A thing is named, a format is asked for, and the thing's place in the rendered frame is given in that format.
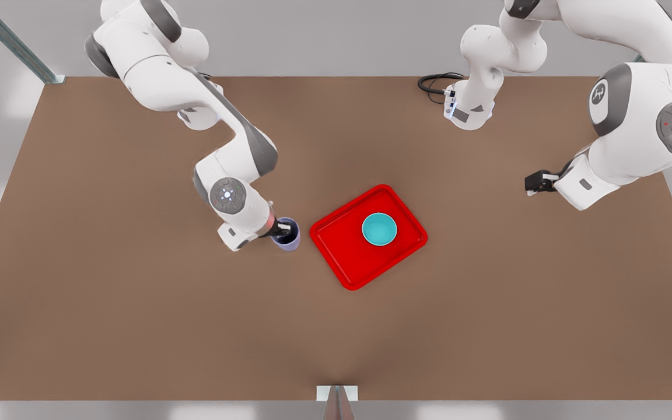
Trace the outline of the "lavender cup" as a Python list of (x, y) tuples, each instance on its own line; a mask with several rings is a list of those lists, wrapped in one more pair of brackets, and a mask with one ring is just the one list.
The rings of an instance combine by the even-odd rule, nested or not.
[(300, 243), (300, 228), (298, 223), (293, 220), (293, 233), (291, 236), (283, 237), (282, 239), (275, 239), (274, 237), (271, 237), (271, 239), (282, 250), (287, 252), (296, 250)]

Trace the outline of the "teal bowl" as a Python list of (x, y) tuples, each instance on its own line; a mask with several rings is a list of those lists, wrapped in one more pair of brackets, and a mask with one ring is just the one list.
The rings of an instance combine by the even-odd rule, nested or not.
[(386, 213), (371, 213), (362, 222), (362, 236), (374, 246), (385, 246), (397, 237), (397, 224)]

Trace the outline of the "red tray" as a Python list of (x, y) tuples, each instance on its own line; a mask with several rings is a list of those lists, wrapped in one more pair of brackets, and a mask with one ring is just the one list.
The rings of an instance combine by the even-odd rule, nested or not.
[[(376, 212), (397, 224), (397, 237), (385, 246), (362, 236), (362, 222)], [(356, 291), (421, 249), (428, 235), (394, 189), (379, 184), (318, 220), (310, 238), (344, 289)]]

